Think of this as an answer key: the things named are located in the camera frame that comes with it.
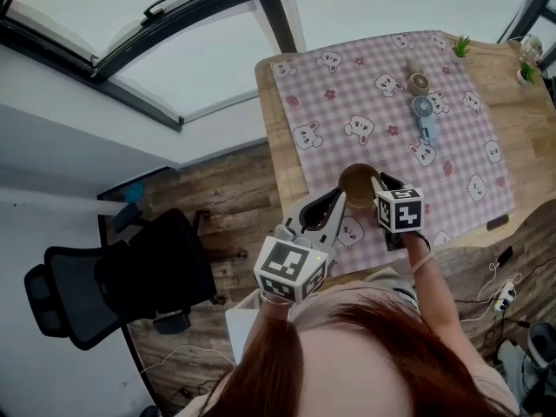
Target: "succulent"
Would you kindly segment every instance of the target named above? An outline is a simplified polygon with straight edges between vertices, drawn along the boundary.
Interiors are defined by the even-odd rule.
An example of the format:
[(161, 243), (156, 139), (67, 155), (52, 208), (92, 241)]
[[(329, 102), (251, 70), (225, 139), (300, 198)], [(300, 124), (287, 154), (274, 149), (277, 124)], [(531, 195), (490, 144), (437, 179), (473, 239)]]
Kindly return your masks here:
[(535, 70), (531, 67), (531, 65), (529, 63), (527, 63), (526, 61), (521, 62), (520, 71), (521, 71), (521, 75), (523, 76), (523, 78), (525, 80), (532, 83), (533, 85), (535, 84), (535, 82), (533, 80)]
[(465, 57), (466, 54), (469, 52), (469, 48), (467, 46), (469, 46), (470, 42), (471, 40), (469, 39), (469, 37), (463, 37), (463, 35), (461, 35), (456, 43), (453, 45), (453, 53), (457, 57)]

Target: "chair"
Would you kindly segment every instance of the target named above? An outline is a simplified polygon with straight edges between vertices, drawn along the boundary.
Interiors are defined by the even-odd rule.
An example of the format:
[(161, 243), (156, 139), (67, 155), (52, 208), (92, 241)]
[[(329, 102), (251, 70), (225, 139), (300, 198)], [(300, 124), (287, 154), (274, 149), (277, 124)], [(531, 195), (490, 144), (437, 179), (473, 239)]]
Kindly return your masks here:
[[(122, 230), (138, 219), (131, 204), (114, 220)], [(191, 306), (215, 298), (215, 281), (197, 227), (171, 209), (144, 226), (129, 243), (107, 248), (51, 247), (44, 264), (25, 276), (25, 289), (44, 335), (69, 339), (88, 350), (121, 326), (155, 319), (160, 334), (190, 326)], [(156, 319), (158, 314), (169, 314)]]

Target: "power strip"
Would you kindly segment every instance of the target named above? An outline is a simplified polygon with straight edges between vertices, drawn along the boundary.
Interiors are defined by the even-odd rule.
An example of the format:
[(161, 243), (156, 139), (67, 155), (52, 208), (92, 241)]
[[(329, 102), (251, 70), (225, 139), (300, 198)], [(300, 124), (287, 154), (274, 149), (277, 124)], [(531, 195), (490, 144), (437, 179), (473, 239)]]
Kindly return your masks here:
[(494, 302), (494, 310), (504, 312), (510, 307), (510, 303), (515, 300), (516, 292), (513, 288), (513, 282), (508, 280), (504, 283), (498, 298)]

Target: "cup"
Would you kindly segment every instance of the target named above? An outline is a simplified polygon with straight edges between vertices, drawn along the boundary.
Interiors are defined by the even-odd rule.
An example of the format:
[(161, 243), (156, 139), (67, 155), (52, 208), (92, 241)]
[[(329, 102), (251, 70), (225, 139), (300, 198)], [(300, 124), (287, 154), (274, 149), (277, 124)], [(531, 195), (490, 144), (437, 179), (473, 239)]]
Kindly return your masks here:
[(371, 177), (378, 181), (381, 176), (366, 163), (355, 163), (340, 175), (338, 185), (346, 192), (346, 204), (353, 209), (370, 209), (374, 206), (374, 189)]

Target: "red hair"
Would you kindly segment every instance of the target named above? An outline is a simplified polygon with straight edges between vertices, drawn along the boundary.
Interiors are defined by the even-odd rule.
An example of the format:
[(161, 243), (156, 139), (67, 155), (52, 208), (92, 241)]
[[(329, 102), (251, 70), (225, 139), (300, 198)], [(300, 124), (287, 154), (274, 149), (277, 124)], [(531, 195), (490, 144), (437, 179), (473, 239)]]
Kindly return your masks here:
[[(362, 328), (387, 349), (407, 384), (414, 416), (514, 415), (484, 396), (458, 356), (399, 302), (361, 297), (361, 302), (339, 306), (329, 322)], [(202, 409), (200, 415), (297, 417), (302, 382), (303, 353), (295, 327), (285, 321), (268, 321), (214, 406), (204, 413)]]

